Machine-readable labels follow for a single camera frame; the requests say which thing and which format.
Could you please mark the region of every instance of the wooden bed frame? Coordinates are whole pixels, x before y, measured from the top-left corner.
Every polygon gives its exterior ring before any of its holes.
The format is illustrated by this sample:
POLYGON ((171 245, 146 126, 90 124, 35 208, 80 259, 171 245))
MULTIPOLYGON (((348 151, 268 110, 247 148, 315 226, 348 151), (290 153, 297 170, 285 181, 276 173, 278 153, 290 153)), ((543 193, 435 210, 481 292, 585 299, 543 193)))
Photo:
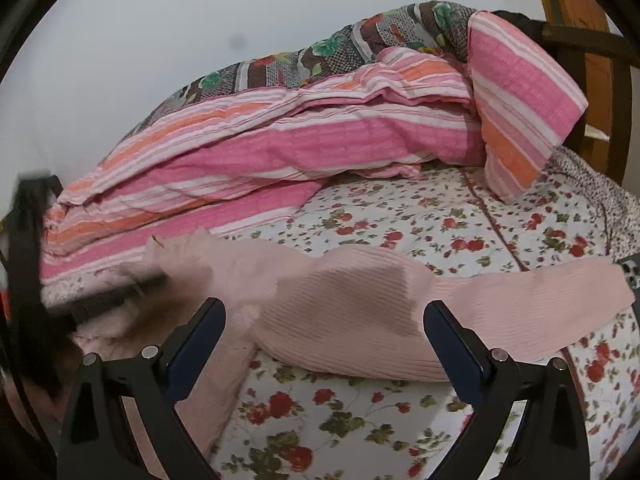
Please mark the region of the wooden bed frame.
MULTIPOLYGON (((28 35, 55 1, 0 0, 0 82, 28 35)), ((596 170, 622 184, 631 136, 630 66, 640 68, 640 0, 542 2, 546 22, 538 22, 535 40, 575 79, 591 104, 565 145, 580 153, 596 170), (605 12, 623 36, 608 32, 605 12), (588 125, 602 131, 605 140, 586 134, 588 125)), ((4 419, 8 415, 1 397, 0 392, 0 418, 4 419)), ((7 435, 1 433, 0 441, 7 435)), ((29 462, 28 455, 22 459, 29 462)), ((612 480, 634 478, 640 478, 640 436, 609 476, 612 480)))

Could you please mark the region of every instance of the folded blanket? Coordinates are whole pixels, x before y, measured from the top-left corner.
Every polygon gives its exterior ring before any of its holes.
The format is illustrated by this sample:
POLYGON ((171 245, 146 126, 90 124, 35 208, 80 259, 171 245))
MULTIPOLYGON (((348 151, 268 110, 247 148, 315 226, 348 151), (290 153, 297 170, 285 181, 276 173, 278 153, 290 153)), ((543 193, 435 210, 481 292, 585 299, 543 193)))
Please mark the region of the folded blanket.
MULTIPOLYGON (((429 301, 443 300, 489 348, 522 361, 555 353, 633 301, 621 269, 606 257, 456 279, 379 248, 343 246, 311 258, 264 240, 228 242, 203 231, 150 240, 147 256, 170 276, 187 275, 190 286, 182 289, 189 298, 143 324, 98 320, 78 341, 103 358, 132 356, 162 342, 207 296, 223 300, 223 336, 190 397, 177 406, 201 450, 222 429, 258 346, 318 372, 445 381, 422 327, 429 301)), ((153 457, 140 420, 130 416, 143 456, 153 457)))
POLYGON ((44 250, 64 256, 279 181, 432 158, 481 165, 479 127, 458 63, 390 48, 376 63, 306 88, 222 96, 156 121, 63 191, 47 216, 44 250))

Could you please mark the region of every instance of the floral bedsheet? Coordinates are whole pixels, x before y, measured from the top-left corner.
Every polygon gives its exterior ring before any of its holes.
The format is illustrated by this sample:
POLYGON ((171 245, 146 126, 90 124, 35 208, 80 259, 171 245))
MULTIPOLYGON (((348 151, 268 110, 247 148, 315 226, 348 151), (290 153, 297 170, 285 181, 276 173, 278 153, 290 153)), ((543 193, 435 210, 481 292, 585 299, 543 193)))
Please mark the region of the floral bedsheet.
MULTIPOLYGON (((312 255, 374 244, 439 275, 473 276, 606 254, 604 221, 561 174, 541 174, 529 194, 505 205, 482 170, 434 164, 419 180, 342 176, 294 218, 231 238, 267 238, 312 255)), ((558 355, 572 364, 583 400, 591 477, 604 478, 640 428, 632 310, 558 355)), ((482 478, 498 473, 523 409, 514 405, 482 478)), ((312 373, 259 351, 210 462, 232 480, 428 478, 471 413, 448 383, 312 373)))

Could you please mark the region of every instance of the pink knit sweater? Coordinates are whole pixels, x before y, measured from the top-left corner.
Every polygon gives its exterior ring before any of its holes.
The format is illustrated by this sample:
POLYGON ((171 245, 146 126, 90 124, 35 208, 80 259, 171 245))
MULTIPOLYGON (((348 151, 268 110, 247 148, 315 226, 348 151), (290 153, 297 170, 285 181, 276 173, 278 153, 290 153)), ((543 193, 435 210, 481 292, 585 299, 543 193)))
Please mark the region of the pink knit sweater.
MULTIPOLYGON (((441 278, 386 249, 347 245, 312 258, 266 240, 229 242, 200 231, 150 240, 147 261, 174 278, 173 295, 163 293, 163 303, 149 298, 146 316, 133 309, 104 317, 85 327, 78 342, 105 359, 132 356, 164 341, 207 296, 220 298, 225 331, 190 397, 177 405, 203 452, 226 423, 257 348, 319 372, 445 381, 422 326, 431 300, 443 300, 489 348, 521 361, 555 353, 633 301, 620 268, 605 257, 441 278)), ((150 471, 162 475, 133 402, 127 411, 150 471)))

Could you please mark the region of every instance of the pink striped pillow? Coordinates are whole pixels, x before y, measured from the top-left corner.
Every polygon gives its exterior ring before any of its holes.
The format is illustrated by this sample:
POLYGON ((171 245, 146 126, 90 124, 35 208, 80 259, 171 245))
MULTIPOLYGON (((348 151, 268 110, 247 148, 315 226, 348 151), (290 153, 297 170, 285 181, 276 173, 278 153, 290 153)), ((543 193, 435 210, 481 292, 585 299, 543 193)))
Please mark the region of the pink striped pillow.
POLYGON ((468 67, 492 191, 512 202, 529 189, 588 102, 542 47, 485 10, 468 22, 468 67))

